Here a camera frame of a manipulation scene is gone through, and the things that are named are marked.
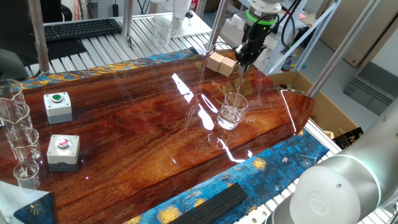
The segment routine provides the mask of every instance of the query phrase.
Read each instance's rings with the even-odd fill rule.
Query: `clear glass cup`
[[[7,132],[17,131],[20,127],[32,127],[30,108],[26,103],[3,101],[0,105],[0,118],[7,127]]]
[[[169,44],[172,22],[164,17],[155,16],[155,45],[165,47]]]
[[[237,127],[249,103],[245,97],[237,93],[228,93],[217,116],[217,123],[224,129],[232,130]]]
[[[0,106],[4,101],[25,103],[22,84],[17,80],[0,80]]]
[[[39,165],[35,161],[27,161],[18,164],[14,168],[14,177],[18,186],[25,189],[36,190],[40,185]]]
[[[39,133],[35,129],[22,127],[7,136],[18,162],[39,160],[42,157]]]

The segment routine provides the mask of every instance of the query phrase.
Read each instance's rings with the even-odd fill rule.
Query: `wooden cube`
[[[220,66],[220,63],[224,58],[225,58],[224,56],[222,56],[216,52],[212,53],[212,55],[210,55],[210,57],[207,60],[207,67],[212,69],[213,71],[217,72],[218,67]]]
[[[218,73],[228,77],[234,70],[235,64],[236,61],[228,57],[225,57],[220,63],[220,67],[218,68]]]

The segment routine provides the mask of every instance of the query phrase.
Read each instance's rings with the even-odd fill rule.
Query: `wooden table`
[[[214,121],[238,74],[205,68],[207,56],[24,91],[45,163],[52,134],[80,137],[78,172],[41,174],[58,223],[125,222],[304,127],[314,100],[277,90],[253,67],[240,91],[249,108],[237,128],[222,130]],[[43,95],[63,91],[73,121],[49,125]],[[227,147],[214,147],[209,135]],[[0,180],[17,184],[15,165],[2,130]]]

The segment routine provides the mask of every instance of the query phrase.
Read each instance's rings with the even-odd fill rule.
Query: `keyboard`
[[[120,33],[122,27],[114,19],[97,19],[83,22],[70,22],[44,27],[46,41],[92,37],[103,34]]]

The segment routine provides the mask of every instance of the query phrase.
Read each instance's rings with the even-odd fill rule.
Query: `metal pole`
[[[197,7],[197,15],[199,17],[203,16],[203,12],[205,11],[206,0],[199,0]]]
[[[42,7],[38,0],[28,0],[30,18],[32,19],[33,32],[37,56],[39,59],[40,71],[42,74],[50,73],[49,55],[47,53],[47,43],[45,42]]]
[[[329,8],[333,7],[333,10],[329,13],[329,15],[326,18],[324,18],[322,23],[315,30],[313,37],[311,38],[310,42],[308,43],[307,47],[305,48],[303,54],[301,55],[300,59],[298,60],[296,67],[294,67],[293,71],[299,71],[303,67],[304,62],[307,60],[308,56],[310,55],[310,52],[314,48],[315,44],[318,42],[323,31],[325,30],[326,26],[328,25],[331,17],[334,15],[338,6],[340,5],[340,2],[341,2],[341,0],[335,0],[334,3],[332,3],[331,6],[329,6]]]
[[[211,51],[213,45],[216,44],[218,35],[220,34],[221,27],[225,21],[226,9],[228,8],[229,0],[221,0],[220,6],[218,6],[216,19],[213,24],[213,29],[210,34],[209,42],[207,43],[206,50]]]
[[[365,10],[359,16],[358,20],[355,22],[354,26],[348,32],[347,36],[344,38],[340,46],[337,48],[336,52],[331,56],[331,59],[326,64],[325,68],[322,70],[318,80],[312,85],[311,89],[308,91],[307,96],[316,97],[325,82],[328,80],[329,76],[336,68],[337,64],[346,55],[347,51],[351,48],[352,44],[362,33],[365,26],[371,20],[382,0],[372,0],[368,3]]]
[[[131,39],[132,3],[133,0],[124,1],[122,41],[127,43],[128,46],[133,46]]]

